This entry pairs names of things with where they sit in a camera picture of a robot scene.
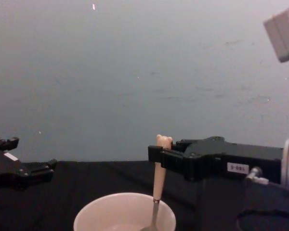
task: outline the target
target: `cable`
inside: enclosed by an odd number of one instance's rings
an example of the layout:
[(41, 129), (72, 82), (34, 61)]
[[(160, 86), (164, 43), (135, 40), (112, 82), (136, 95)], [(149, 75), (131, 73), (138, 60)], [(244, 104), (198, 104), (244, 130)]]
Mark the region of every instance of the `cable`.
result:
[(240, 219), (246, 216), (250, 215), (256, 215), (256, 216), (273, 216), (273, 217), (279, 217), (279, 218), (285, 218), (289, 219), (289, 212), (273, 209), (273, 210), (258, 210), (258, 209), (251, 209), (251, 210), (245, 210), (241, 212), (236, 217), (236, 227), (239, 231), (247, 231), (243, 229), (240, 225)]

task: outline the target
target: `white bowl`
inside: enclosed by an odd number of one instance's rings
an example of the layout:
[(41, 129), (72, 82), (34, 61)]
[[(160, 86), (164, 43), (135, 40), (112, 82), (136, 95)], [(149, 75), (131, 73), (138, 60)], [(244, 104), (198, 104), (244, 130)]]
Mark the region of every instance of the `white bowl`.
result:
[[(151, 224), (153, 197), (140, 193), (111, 194), (84, 206), (74, 220), (74, 231), (140, 231)], [(160, 201), (158, 231), (175, 231), (171, 208)]]

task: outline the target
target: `metal spoon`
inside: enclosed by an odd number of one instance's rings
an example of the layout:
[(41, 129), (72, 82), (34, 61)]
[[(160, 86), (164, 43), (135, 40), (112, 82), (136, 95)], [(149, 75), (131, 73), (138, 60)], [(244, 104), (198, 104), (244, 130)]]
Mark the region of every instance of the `metal spoon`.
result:
[[(172, 138), (167, 136), (157, 135), (157, 146), (171, 149)], [(140, 231), (158, 231), (156, 221), (158, 218), (158, 207), (162, 196), (166, 169), (161, 167), (160, 163), (155, 163), (154, 173), (154, 188), (153, 188), (153, 214), (150, 226), (147, 226)]]

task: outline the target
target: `spoon handle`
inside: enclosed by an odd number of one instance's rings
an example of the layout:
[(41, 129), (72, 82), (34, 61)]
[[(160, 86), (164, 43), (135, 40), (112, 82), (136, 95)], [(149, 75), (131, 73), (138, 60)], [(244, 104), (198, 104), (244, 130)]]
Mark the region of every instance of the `spoon handle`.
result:
[[(172, 138), (157, 135), (157, 146), (171, 149)], [(160, 200), (163, 192), (166, 169), (160, 163), (155, 163), (153, 198)]]

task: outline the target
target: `sticker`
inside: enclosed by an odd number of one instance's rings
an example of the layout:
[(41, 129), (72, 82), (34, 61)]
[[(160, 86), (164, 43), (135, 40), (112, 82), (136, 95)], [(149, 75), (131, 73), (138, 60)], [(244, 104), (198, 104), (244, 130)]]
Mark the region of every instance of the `sticker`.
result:
[(248, 165), (227, 163), (227, 171), (235, 172), (235, 173), (242, 173), (242, 174), (249, 174), (250, 167)]
[(10, 159), (13, 160), (13, 161), (18, 160), (16, 156), (13, 156), (13, 155), (10, 154), (10, 153), (5, 153), (4, 155), (5, 155), (6, 157), (10, 158)]

